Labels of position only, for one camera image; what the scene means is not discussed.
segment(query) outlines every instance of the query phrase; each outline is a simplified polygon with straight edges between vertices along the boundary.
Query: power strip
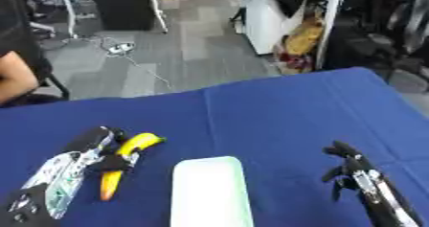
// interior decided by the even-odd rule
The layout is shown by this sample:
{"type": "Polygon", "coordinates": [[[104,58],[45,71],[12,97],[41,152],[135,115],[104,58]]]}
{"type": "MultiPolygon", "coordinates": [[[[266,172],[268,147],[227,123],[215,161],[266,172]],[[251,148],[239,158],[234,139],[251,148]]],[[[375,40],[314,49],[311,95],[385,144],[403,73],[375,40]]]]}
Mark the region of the power strip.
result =
{"type": "Polygon", "coordinates": [[[125,55],[134,50],[134,43],[122,43],[116,44],[113,47],[108,48],[108,52],[111,56],[125,55]]]}

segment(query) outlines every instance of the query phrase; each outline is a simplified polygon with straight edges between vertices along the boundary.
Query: cable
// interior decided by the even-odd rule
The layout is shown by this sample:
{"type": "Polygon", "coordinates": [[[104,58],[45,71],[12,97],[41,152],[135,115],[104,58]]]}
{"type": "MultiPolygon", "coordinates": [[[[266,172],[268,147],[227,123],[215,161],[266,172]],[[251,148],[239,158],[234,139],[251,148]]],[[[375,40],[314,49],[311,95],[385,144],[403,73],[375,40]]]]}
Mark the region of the cable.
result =
{"type": "MultiPolygon", "coordinates": [[[[111,40],[111,41],[114,41],[116,45],[118,45],[118,44],[122,44],[122,43],[121,43],[121,42],[119,42],[119,41],[118,41],[117,39],[115,39],[115,38],[112,38],[112,37],[104,37],[104,36],[100,36],[100,35],[96,35],[96,34],[94,34],[94,35],[92,35],[92,36],[89,36],[89,37],[82,37],[82,38],[78,38],[78,39],[74,39],[74,38],[67,38],[67,39],[63,39],[63,40],[62,40],[62,42],[64,42],[64,44],[63,44],[63,45],[61,45],[61,46],[59,46],[59,47],[52,48],[52,49],[43,49],[43,50],[45,50],[45,51],[59,50],[59,49],[61,49],[61,48],[64,48],[64,47],[65,47],[65,46],[67,46],[68,44],[70,44],[70,42],[71,42],[72,40],[86,40],[86,41],[89,41],[89,42],[95,42],[95,41],[94,41],[94,38],[100,41],[100,43],[99,43],[99,47],[100,47],[100,49],[102,49],[103,51],[105,51],[105,56],[106,56],[106,57],[123,57],[123,58],[127,59],[128,61],[130,61],[130,62],[132,63],[132,65],[134,65],[135,67],[141,67],[141,66],[142,66],[142,64],[139,64],[136,60],[134,60],[132,57],[130,57],[130,56],[128,55],[128,53],[124,53],[124,54],[117,54],[117,55],[112,55],[112,54],[110,54],[110,51],[108,50],[108,48],[104,46],[104,44],[105,44],[105,40],[106,40],[106,39],[109,39],[109,40],[111,40]]],[[[173,91],[173,90],[174,90],[174,89],[173,89],[173,87],[171,86],[171,84],[169,83],[169,81],[168,81],[167,79],[164,79],[164,78],[162,78],[162,77],[158,76],[156,73],[154,73],[154,72],[152,72],[152,71],[150,71],[150,70],[148,70],[148,69],[146,69],[145,71],[146,71],[146,72],[148,72],[150,75],[154,76],[155,78],[159,79],[160,81],[162,81],[170,91],[173,91]]]]}
{"type": "MultiPolygon", "coordinates": [[[[116,56],[116,57],[124,57],[124,58],[128,59],[128,60],[132,63],[132,65],[134,65],[134,66],[136,66],[136,67],[141,67],[141,66],[142,66],[141,64],[137,63],[137,62],[136,62],[136,60],[134,60],[132,57],[129,57],[129,56],[127,56],[127,55],[116,56]]],[[[148,72],[148,73],[150,73],[150,74],[151,74],[151,75],[153,75],[155,78],[157,78],[157,79],[159,79],[160,81],[162,81],[163,83],[165,83],[165,84],[166,84],[166,86],[167,86],[167,88],[168,88],[170,91],[173,91],[173,88],[171,87],[171,85],[170,85],[170,83],[169,83],[169,81],[168,81],[168,80],[166,80],[166,79],[164,79],[164,78],[162,78],[162,77],[158,76],[156,73],[154,73],[153,71],[150,71],[150,70],[148,70],[148,69],[146,69],[145,71],[146,71],[146,72],[148,72]]]]}

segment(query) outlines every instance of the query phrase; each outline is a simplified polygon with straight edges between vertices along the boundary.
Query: person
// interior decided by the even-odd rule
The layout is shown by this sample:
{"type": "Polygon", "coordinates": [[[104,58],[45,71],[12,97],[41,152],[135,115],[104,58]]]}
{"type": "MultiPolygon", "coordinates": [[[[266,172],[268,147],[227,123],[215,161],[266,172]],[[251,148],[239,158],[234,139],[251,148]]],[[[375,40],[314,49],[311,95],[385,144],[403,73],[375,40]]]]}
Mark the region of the person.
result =
{"type": "Polygon", "coordinates": [[[32,34],[23,0],[0,0],[0,107],[57,102],[33,94],[53,68],[32,34]]]}
{"type": "Polygon", "coordinates": [[[21,56],[0,46],[0,105],[24,96],[38,85],[35,74],[21,56]]]}

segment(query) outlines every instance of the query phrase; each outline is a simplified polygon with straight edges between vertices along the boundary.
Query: desk leg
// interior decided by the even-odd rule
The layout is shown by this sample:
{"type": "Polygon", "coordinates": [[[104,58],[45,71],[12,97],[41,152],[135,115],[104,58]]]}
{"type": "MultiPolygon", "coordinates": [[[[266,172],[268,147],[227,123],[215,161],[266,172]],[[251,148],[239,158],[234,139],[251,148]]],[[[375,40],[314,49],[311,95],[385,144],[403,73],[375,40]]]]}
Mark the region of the desk leg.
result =
{"type": "Polygon", "coordinates": [[[317,50],[316,70],[320,70],[324,67],[325,53],[327,51],[329,35],[332,31],[333,24],[335,23],[335,17],[341,6],[341,2],[342,0],[329,0],[327,3],[327,12],[325,14],[325,31],[322,35],[322,39],[319,42],[319,48],[317,50]]]}
{"type": "Polygon", "coordinates": [[[77,38],[78,36],[75,34],[75,26],[76,26],[76,13],[73,9],[72,2],[70,0],[64,0],[65,8],[69,14],[68,18],[68,33],[70,37],[77,38]]]}
{"type": "Polygon", "coordinates": [[[155,12],[155,16],[158,19],[159,23],[161,24],[161,28],[163,28],[163,33],[166,34],[169,32],[169,28],[167,28],[166,21],[164,18],[166,17],[164,12],[159,9],[159,3],[158,0],[151,0],[152,2],[152,8],[155,12]]]}

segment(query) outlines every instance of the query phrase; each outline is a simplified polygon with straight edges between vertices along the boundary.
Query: banana peel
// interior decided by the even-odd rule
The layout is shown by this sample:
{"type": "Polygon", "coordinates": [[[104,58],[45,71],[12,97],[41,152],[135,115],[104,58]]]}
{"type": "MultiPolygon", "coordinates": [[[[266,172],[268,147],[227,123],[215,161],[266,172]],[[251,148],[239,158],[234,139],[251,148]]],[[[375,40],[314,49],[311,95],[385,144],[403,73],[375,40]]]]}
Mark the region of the banana peel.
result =
{"type": "MultiPolygon", "coordinates": [[[[130,156],[136,149],[144,150],[166,139],[156,136],[152,133],[141,133],[130,140],[126,141],[116,152],[118,155],[130,156]]],[[[118,189],[119,182],[123,176],[123,171],[110,171],[102,175],[101,199],[108,201],[113,197],[113,194],[118,189]]]]}

